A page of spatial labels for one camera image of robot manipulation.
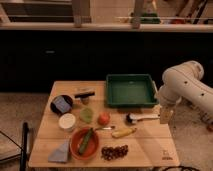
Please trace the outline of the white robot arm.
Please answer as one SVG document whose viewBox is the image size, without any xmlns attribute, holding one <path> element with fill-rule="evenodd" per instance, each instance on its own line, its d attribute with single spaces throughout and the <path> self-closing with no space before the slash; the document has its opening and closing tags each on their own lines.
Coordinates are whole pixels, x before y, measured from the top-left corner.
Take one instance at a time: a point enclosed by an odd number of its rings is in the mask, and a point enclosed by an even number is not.
<svg viewBox="0 0 213 171">
<path fill-rule="evenodd" d="M 177 102 L 185 98 L 203 112 L 204 123 L 213 125 L 213 88 L 201 82 L 203 76 L 203 66 L 197 61 L 187 61 L 163 72 L 163 85 L 156 93 L 161 124 L 169 122 Z"/>
</svg>

